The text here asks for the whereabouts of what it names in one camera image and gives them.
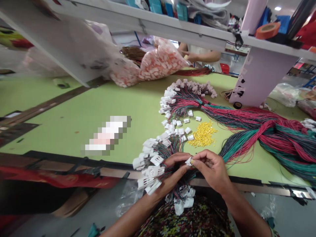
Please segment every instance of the table surface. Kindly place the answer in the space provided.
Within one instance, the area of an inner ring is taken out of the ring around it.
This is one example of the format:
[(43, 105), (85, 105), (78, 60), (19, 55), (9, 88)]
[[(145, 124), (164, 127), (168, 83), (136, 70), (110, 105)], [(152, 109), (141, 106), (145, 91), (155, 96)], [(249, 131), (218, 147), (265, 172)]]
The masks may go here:
[[(175, 82), (179, 76), (169, 76), (161, 80), (142, 82), (130, 88), (120, 88), (113, 82), (105, 83), (96, 89), (91, 89), (83, 94), (80, 94), (30, 120), (27, 122), (40, 124), (37, 128), (23, 135), (23, 141), (17, 143), (17, 140), (12, 141), (0, 149), (0, 152), (24, 154), (30, 150), (49, 152), (54, 154), (62, 154), (76, 157), (81, 155), (81, 145), (88, 144), (89, 139), (93, 138), (93, 133), (96, 133), (98, 127), (102, 126), (102, 122), (106, 121), (107, 116), (131, 116), (131, 127), (127, 129), (127, 133), (123, 134), (123, 138), (119, 139), (114, 150), (109, 156), (89, 156), (94, 160), (106, 160), (112, 162), (131, 164), (135, 157), (142, 152), (142, 144), (148, 138), (156, 138), (164, 132), (164, 127), (161, 121), (165, 119), (164, 115), (160, 115), (159, 101), (163, 96), (167, 86)], [(226, 91), (235, 87), (236, 78), (221, 75), (211, 74), (203, 77), (188, 78), (200, 83), (210, 81), (211, 85), (216, 90), (218, 97), (212, 99), (209, 96), (205, 98), (211, 103), (217, 105), (225, 105), (232, 107), (228, 101), (220, 96), (221, 91)], [(32, 98), (33, 91), (25, 91)], [(11, 97), (17, 92), (6, 93), (6, 96)], [(39, 93), (41, 99), (47, 95), (44, 91)], [(277, 114), (298, 121), (308, 117), (299, 108), (287, 108), (282, 104), (267, 99), (269, 106)], [(12, 107), (9, 111), (1, 111), (1, 113), (9, 113), (13, 110), (23, 107)], [(209, 118), (201, 111), (194, 110), (195, 116), (202, 118), (201, 122), (209, 121)], [(190, 127), (192, 131), (196, 131), (198, 122), (190, 119), (190, 123), (184, 124), (183, 128)], [(219, 153), (222, 147), (222, 142), (227, 139), (232, 132), (224, 130), (221, 125), (214, 122), (213, 127), (218, 130), (213, 135), (216, 143), (208, 147), (194, 148), (189, 144), (185, 144), (184, 151), (191, 154), (209, 149), (215, 153)], [(227, 165), (228, 174), (243, 178), (259, 179), (262, 183), (279, 182), (287, 184), (309, 185), (299, 177), (293, 176), (286, 169), (281, 167), (277, 160), (265, 151), (257, 142), (254, 148), (254, 156), (252, 160), (245, 164), (235, 164), (232, 167)]]
[(0, 117), (15, 110), (27, 110), (81, 86), (72, 77), (63, 79), (70, 88), (60, 89), (54, 85), (52, 78), (4, 77), (0, 81)]

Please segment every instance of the bundle of wires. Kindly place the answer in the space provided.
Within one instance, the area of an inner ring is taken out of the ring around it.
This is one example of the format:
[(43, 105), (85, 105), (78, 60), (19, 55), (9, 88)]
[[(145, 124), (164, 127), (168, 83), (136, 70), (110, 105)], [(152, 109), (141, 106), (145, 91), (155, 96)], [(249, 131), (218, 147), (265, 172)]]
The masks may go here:
[(199, 108), (210, 119), (226, 126), (230, 136), (221, 152), (225, 163), (246, 155), (258, 140), (289, 172), (314, 182), (316, 179), (315, 133), (296, 120), (287, 120), (270, 111), (255, 107), (235, 110), (211, 104), (198, 94), (202, 87), (195, 82), (178, 80), (174, 88), (175, 103), (170, 103), (169, 120), (188, 117), (187, 111)]

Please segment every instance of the tape roll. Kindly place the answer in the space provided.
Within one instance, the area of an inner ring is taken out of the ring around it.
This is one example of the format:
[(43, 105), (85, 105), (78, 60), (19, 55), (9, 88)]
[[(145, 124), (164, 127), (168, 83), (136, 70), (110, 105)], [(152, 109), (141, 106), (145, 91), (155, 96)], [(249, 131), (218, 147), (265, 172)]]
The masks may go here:
[(256, 38), (260, 40), (266, 40), (268, 38), (271, 38), (273, 36), (276, 36), (279, 32), (280, 23), (273, 22), (269, 24), (265, 24), (263, 26), (260, 26), (256, 31)]
[(233, 107), (234, 107), (235, 109), (241, 109), (242, 104), (239, 103), (239, 102), (235, 102), (235, 103), (233, 104)]

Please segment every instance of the orange tape roll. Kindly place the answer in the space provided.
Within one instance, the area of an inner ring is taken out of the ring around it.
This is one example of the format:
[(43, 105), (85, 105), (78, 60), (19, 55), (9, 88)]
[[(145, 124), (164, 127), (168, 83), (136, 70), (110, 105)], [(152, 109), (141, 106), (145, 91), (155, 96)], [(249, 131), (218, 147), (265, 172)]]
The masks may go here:
[(260, 26), (256, 31), (256, 38), (260, 40), (266, 40), (268, 38), (271, 38), (273, 36), (276, 36), (279, 32), (280, 23), (273, 22), (269, 24), (265, 24), (263, 26)]

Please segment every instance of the shelf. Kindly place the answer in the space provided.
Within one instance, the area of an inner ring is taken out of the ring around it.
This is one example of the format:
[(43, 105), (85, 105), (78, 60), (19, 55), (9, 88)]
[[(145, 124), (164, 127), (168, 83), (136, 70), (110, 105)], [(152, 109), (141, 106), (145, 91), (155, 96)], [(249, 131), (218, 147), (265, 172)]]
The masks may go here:
[[(86, 20), (104, 23), (123, 29), (144, 32), (180, 42), (194, 44), (203, 48), (224, 52), (226, 41), (235, 41), (232, 33), (223, 30), (180, 21), (166, 15), (133, 8), (108, 0), (59, 0), (56, 5), (47, 0), (52, 10)], [(303, 49), (272, 43), (255, 37), (243, 37), (244, 44), (287, 55), (316, 60), (316, 54)]]

